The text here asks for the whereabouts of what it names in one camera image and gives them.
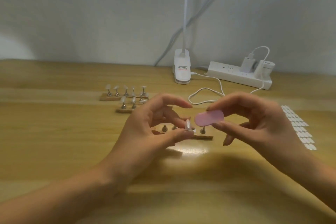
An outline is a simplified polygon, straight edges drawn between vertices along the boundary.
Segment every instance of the gray wall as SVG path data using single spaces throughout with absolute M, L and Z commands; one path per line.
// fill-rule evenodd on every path
M 183 0 L 0 0 L 0 58 L 151 65 L 182 18 Z M 194 67 L 239 65 L 267 45 L 277 71 L 336 74 L 335 30 L 336 0 L 216 0 L 187 48 Z M 181 37 L 160 65 L 175 48 Z

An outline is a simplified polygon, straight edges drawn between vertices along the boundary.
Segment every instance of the power strip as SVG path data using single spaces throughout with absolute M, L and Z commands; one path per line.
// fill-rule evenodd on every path
M 257 79 L 254 72 L 244 73 L 239 71 L 239 69 L 239 66 L 211 61 L 206 75 L 256 88 L 262 87 L 263 81 Z M 272 80 L 269 77 L 268 79 L 264 80 L 264 90 L 268 90 L 272 85 Z

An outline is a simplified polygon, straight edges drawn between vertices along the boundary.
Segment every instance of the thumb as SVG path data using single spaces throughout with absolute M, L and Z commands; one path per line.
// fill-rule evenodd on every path
M 183 128 L 177 128 L 175 130 L 171 130 L 167 133 L 160 135 L 160 137 L 163 146 L 167 148 L 168 146 L 174 146 L 175 143 L 178 143 L 180 141 L 191 139 L 193 135 L 194 132 L 192 130 L 190 131 Z
M 243 126 L 240 126 L 238 124 L 235 124 L 229 121 L 221 121 L 218 123 L 214 123 L 212 124 L 212 126 L 215 129 L 218 129 L 218 130 L 221 130 L 227 133 L 233 138 L 237 138 L 243 141 L 244 143 L 250 144 L 251 142 L 253 142 L 252 136 L 255 132 L 253 129 L 244 128 Z

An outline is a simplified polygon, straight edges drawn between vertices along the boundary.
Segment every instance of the pink oval object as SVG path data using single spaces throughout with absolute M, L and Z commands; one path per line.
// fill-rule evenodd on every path
M 214 110 L 209 112 L 201 112 L 194 118 L 197 126 L 208 126 L 224 119 L 224 114 L 221 110 Z

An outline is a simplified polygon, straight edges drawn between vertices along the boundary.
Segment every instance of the person's right hand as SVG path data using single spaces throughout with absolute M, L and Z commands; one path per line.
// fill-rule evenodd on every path
M 296 172 L 292 168 L 295 165 L 308 168 L 312 154 L 301 143 L 278 103 L 252 94 L 233 93 L 212 103 L 207 109 L 213 110 L 221 110 L 225 117 L 235 113 L 248 119 L 240 125 L 225 120 L 212 125 L 227 133 L 223 145 L 230 145 L 237 138 L 288 175 Z

